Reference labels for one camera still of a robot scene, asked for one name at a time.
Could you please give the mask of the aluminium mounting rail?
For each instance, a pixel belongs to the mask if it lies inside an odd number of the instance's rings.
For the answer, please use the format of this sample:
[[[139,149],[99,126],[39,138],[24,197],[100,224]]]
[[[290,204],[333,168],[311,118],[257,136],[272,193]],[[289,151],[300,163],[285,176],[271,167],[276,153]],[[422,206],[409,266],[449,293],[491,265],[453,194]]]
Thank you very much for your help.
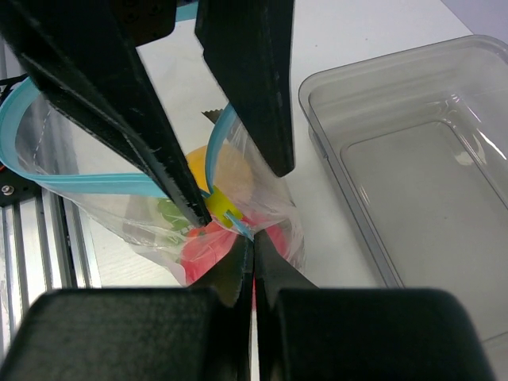
[[[1,344],[8,346],[31,304],[60,288],[101,287],[89,218],[44,188],[1,207]]]

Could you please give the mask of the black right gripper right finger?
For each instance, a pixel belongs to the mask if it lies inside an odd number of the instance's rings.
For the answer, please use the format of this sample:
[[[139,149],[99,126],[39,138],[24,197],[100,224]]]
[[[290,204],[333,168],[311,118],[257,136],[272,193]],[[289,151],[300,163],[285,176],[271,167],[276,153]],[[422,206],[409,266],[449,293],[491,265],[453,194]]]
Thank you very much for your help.
[[[492,380],[462,304],[433,288],[320,288],[253,244],[263,380]]]

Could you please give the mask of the grey toy fish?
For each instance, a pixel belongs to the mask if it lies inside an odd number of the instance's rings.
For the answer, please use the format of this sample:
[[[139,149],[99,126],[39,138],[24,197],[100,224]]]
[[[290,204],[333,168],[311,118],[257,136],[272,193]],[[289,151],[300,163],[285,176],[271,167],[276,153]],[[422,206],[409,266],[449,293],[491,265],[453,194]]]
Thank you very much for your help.
[[[221,116],[223,109],[207,110],[202,111],[202,115],[206,117],[213,124],[216,124],[219,117]]]

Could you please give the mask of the clear zip top bag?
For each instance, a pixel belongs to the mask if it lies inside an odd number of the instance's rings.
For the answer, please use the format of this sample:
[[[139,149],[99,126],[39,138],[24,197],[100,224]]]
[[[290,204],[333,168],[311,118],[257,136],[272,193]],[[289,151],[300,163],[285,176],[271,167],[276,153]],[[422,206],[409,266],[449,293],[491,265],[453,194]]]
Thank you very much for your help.
[[[249,228],[242,217],[258,213],[272,221],[290,220],[290,253],[283,258],[301,268],[303,231],[285,176],[278,177],[267,165],[204,60],[194,32],[199,2],[177,2],[173,32],[136,46],[137,53],[185,159],[195,149],[207,147],[209,190],[198,189],[211,216],[208,224],[217,222],[237,237],[252,239],[267,232]],[[171,231],[156,209],[160,198],[171,199],[142,170],[58,111],[25,73],[28,77],[1,106],[2,163],[72,201],[183,281],[179,258],[186,237]],[[213,124],[202,111],[215,109],[223,112]],[[234,200],[214,185],[217,158],[225,144],[237,149],[252,170],[254,187],[249,200]],[[208,224],[190,222],[190,229]]]

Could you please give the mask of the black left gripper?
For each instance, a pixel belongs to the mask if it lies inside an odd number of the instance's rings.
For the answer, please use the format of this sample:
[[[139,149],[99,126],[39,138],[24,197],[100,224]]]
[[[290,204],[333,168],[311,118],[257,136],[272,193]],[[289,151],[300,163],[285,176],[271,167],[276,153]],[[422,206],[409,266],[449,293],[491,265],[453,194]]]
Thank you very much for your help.
[[[211,216],[136,46],[170,35],[176,0],[4,1],[1,34],[47,100],[142,170],[194,225]],[[294,2],[200,1],[204,60],[267,165],[294,170]]]

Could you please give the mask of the red toy tomato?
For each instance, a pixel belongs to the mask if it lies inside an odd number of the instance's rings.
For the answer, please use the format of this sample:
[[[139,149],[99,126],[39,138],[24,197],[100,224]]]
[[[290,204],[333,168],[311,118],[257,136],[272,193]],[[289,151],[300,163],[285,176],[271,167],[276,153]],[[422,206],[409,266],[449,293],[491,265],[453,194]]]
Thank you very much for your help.
[[[289,256],[290,220],[272,221],[262,214],[254,213],[242,217],[241,222],[252,229],[265,229],[277,252],[284,258]],[[179,258],[179,265],[183,269],[183,285],[194,283],[209,271],[229,252],[237,236],[236,232],[223,228],[217,222],[192,228],[186,234]]]

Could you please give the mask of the orange toy fruit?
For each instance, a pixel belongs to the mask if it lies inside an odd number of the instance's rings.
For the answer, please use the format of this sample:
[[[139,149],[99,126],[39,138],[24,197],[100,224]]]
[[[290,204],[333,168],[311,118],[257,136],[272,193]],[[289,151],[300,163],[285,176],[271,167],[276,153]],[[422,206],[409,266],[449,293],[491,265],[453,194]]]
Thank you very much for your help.
[[[206,146],[197,148],[186,155],[198,187],[208,191],[206,183]],[[243,155],[229,144],[222,146],[215,167],[214,185],[234,200],[249,200],[254,187],[253,174]]]

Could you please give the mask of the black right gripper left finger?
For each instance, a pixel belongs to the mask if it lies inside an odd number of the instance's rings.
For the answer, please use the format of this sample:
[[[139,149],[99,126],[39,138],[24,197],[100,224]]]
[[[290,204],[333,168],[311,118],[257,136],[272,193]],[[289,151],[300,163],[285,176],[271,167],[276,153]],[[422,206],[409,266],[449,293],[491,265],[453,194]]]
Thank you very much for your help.
[[[62,289],[29,308],[4,380],[248,380],[253,244],[189,287]]]

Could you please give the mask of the clear grey plastic tray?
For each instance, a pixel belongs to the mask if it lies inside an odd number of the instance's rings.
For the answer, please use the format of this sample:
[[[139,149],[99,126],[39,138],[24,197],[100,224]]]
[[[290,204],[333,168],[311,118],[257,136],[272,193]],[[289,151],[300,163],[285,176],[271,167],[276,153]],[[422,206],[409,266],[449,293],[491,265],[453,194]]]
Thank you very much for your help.
[[[321,71],[310,139],[385,287],[434,287],[507,337],[507,46],[470,35]]]

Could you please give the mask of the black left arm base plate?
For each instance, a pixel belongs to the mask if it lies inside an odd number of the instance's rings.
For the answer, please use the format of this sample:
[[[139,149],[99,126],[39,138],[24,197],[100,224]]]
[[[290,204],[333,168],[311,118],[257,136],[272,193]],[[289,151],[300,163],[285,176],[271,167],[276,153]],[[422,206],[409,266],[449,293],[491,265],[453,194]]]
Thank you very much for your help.
[[[13,92],[14,88],[27,78],[27,74],[9,77],[1,80],[1,105]],[[35,198],[41,194],[40,186],[24,179],[1,163],[1,207],[12,206],[16,203]]]

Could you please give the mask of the green toy grapes bunch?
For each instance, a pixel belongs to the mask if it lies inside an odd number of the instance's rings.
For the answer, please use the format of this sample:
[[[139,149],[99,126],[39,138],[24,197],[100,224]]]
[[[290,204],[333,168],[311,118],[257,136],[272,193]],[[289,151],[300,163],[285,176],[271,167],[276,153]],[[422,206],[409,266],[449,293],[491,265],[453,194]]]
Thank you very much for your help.
[[[171,231],[186,236],[191,230],[190,222],[182,215],[178,207],[167,198],[160,198],[156,209],[162,218],[170,225]]]

